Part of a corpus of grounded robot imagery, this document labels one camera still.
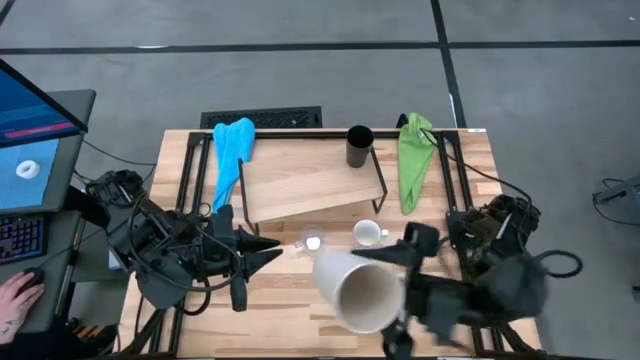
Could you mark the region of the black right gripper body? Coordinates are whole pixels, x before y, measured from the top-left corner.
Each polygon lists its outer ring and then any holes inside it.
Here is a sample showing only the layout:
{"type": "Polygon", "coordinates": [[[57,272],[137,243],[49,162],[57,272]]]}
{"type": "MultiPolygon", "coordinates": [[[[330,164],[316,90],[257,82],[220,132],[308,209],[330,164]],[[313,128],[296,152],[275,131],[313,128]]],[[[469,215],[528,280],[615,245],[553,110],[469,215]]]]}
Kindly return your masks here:
{"type": "Polygon", "coordinates": [[[406,318],[415,317],[428,332],[435,335],[439,345],[460,345],[453,338],[464,302],[456,293],[458,283],[421,272],[426,257],[438,256],[441,247],[439,231],[429,225],[409,222],[403,244],[409,246],[409,265],[405,286],[406,318]]]}

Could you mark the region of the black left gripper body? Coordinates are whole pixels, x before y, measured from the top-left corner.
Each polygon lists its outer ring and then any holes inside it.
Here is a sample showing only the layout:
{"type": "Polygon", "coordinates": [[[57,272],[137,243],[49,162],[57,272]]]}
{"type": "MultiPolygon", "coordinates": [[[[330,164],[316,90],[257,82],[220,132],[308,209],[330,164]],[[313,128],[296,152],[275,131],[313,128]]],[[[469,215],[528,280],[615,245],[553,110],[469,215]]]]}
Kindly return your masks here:
{"type": "Polygon", "coordinates": [[[222,276],[223,280],[215,285],[207,285],[212,291],[229,288],[233,310],[246,310],[248,292],[243,254],[239,250],[239,235],[233,227],[233,208],[231,205],[220,207],[209,218],[209,223],[201,231],[204,274],[222,276]]]}

